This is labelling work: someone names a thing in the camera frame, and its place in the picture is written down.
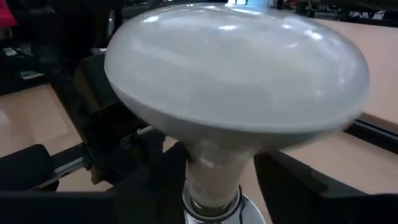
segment red object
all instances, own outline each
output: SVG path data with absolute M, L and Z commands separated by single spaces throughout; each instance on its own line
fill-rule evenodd
M 12 16 L 6 0 L 0 0 L 0 28 L 17 26 L 18 23 Z

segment wooden table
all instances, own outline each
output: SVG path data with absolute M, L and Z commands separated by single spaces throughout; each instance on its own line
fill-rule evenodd
M 371 71 L 371 95 L 364 115 L 398 130 L 398 29 L 321 23 L 341 32 L 362 50 Z M 51 154 L 81 142 L 50 86 L 0 97 L 0 156 L 36 143 Z M 166 147 L 172 145 L 168 139 Z M 370 194 L 398 193 L 398 156 L 345 133 L 287 151 L 288 155 L 341 182 Z M 252 198 L 268 223 L 271 219 L 259 189 L 252 161 L 241 179 L 244 193 Z M 109 184 L 93 185 L 84 170 L 60 181 L 60 190 L 106 190 Z

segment table surface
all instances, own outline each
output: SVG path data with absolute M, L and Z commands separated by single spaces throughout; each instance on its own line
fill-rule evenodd
M 371 95 L 365 116 L 398 127 L 398 29 L 320 21 L 341 32 L 363 51 L 371 71 Z M 79 135 L 49 85 L 0 97 L 0 156 L 41 143 L 50 154 L 81 142 Z M 165 148 L 174 142 L 168 139 Z M 345 133 L 286 151 L 314 169 L 369 194 L 398 193 L 398 155 Z M 241 179 L 248 195 L 271 223 L 251 161 Z M 79 170 L 60 181 L 59 191 L 102 191 L 107 183 L 93 185 L 90 173 Z

